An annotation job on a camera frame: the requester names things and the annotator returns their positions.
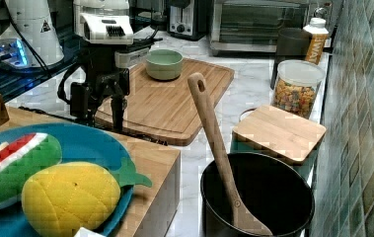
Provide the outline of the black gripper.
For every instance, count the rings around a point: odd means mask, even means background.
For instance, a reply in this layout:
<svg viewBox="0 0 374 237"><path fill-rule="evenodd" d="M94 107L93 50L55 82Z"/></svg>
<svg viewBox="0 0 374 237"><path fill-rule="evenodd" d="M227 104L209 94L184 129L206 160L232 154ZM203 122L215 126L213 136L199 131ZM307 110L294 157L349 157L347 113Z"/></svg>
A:
<svg viewBox="0 0 374 237"><path fill-rule="evenodd" d="M129 95L129 70L115 65L119 46L109 44L83 45L78 55L77 68L85 72L83 83L71 84L70 115L78 119L92 119L104 99L111 97L112 127L122 132L123 115Z"/></svg>

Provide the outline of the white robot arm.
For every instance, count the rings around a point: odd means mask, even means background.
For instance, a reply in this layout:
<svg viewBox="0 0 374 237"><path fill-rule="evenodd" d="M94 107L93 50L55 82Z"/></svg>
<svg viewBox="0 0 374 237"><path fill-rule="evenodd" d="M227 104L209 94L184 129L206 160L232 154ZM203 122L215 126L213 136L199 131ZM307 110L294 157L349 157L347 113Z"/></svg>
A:
<svg viewBox="0 0 374 237"><path fill-rule="evenodd" d="M75 31L83 40L76 68L85 81L70 86L70 114L86 124L95 122L103 100L112 105L112 128L122 131L129 70L116 63L115 53L133 43L128 0L75 0Z"/></svg>

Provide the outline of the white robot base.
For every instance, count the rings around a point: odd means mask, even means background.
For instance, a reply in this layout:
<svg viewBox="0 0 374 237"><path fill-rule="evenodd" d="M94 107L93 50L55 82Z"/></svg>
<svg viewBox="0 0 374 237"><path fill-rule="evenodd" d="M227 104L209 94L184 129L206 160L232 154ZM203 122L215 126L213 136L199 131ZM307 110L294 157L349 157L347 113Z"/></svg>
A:
<svg viewBox="0 0 374 237"><path fill-rule="evenodd" d="M53 65L64 58L47 0L5 0L10 26L0 43L12 47L13 57L5 63L17 68Z"/></svg>

